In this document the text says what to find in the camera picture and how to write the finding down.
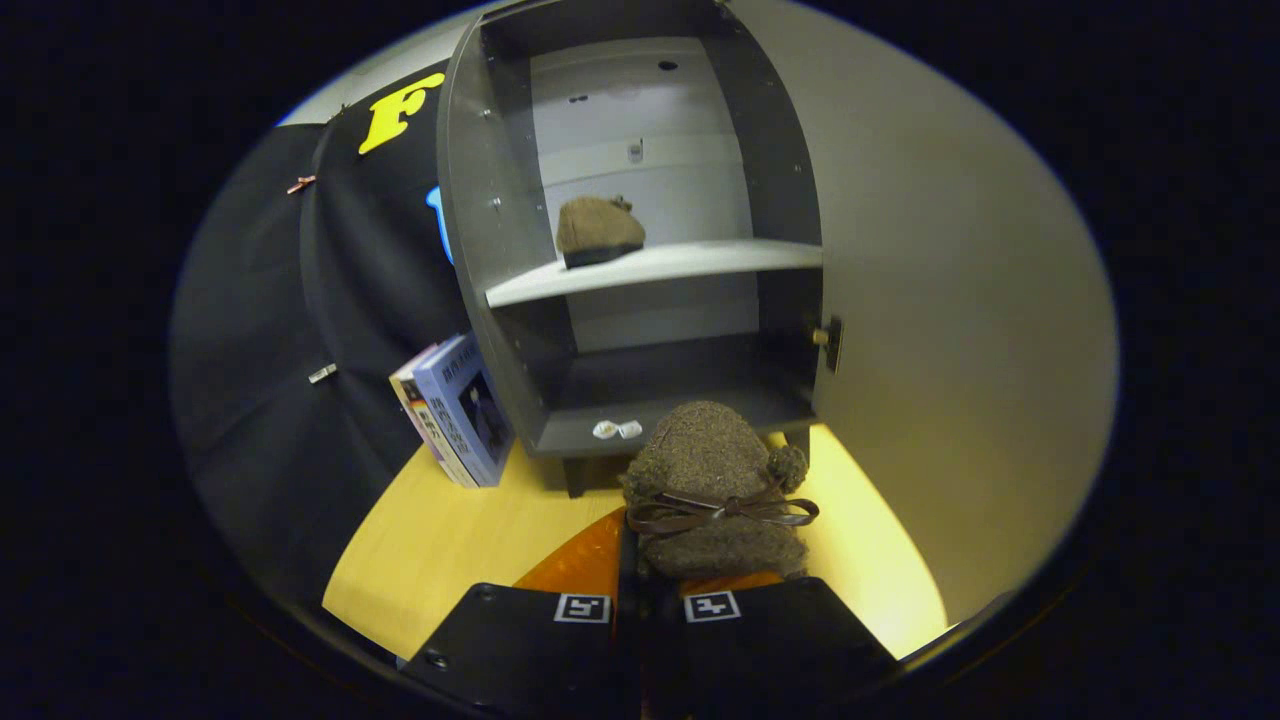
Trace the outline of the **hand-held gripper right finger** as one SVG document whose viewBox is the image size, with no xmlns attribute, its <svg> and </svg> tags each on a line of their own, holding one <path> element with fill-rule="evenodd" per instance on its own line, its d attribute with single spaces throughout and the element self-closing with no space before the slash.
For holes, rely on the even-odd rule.
<svg viewBox="0 0 1280 720">
<path fill-rule="evenodd" d="M 895 656 L 819 578 L 655 589 L 640 632 L 646 716 L 833 716 L 896 679 Z"/>
</svg>

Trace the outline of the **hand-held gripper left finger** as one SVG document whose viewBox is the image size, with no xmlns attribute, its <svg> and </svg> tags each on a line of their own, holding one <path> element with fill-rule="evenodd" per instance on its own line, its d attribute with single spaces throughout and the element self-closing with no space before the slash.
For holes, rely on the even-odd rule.
<svg viewBox="0 0 1280 720">
<path fill-rule="evenodd" d="M 618 641 L 632 555 L 617 507 L 513 584 L 472 584 L 401 674 L 483 719 L 639 719 Z"/>
</svg>

